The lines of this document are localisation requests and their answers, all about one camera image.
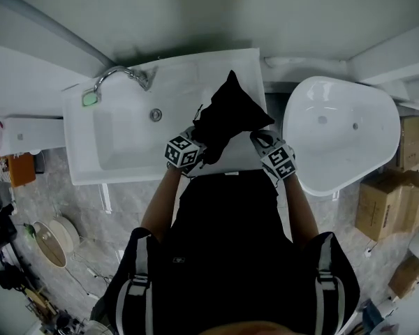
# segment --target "white sink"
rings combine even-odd
[[[399,145],[400,121],[379,89],[311,77],[288,101],[283,138],[295,150],[303,189],[331,195],[387,163]]]
[[[64,92],[64,127],[73,184],[100,184],[160,179],[166,170],[166,142],[182,132],[198,108],[234,70],[241,87],[265,110],[259,51],[210,52],[175,57],[135,66],[156,68],[152,87],[144,91],[123,73],[101,85],[101,101],[83,107],[81,96],[95,80]],[[159,109],[160,121],[149,113]],[[233,138],[220,161],[198,174],[260,169],[248,133]]]

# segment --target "person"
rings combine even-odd
[[[168,168],[92,320],[120,335],[324,335],[344,325],[358,302],[357,280],[335,236],[319,234],[295,173],[284,179],[292,241],[263,170],[192,179],[172,222],[181,177],[180,169]],[[318,261],[327,241],[334,289],[344,291],[345,308],[340,315],[335,298],[321,311],[321,324],[323,318],[326,326],[333,323],[331,332],[319,329],[314,287],[314,279],[324,284]],[[136,294],[125,285],[147,280],[134,277],[138,267],[149,269],[149,280]]]

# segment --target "faucet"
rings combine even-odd
[[[98,81],[95,83],[95,86],[93,87],[93,92],[95,94],[98,94],[99,93],[99,87],[102,85],[102,83],[104,82],[104,80],[108,76],[112,75],[115,72],[124,72],[124,73],[126,73],[129,78],[131,78],[132,80],[136,80],[138,82],[138,84],[145,91],[147,91],[151,87],[151,84],[149,83],[149,78],[147,77],[146,72],[144,72],[142,70],[131,70],[131,69],[125,68],[123,66],[115,66],[115,67],[112,67],[112,68],[106,70],[106,72],[104,72],[98,78]]]

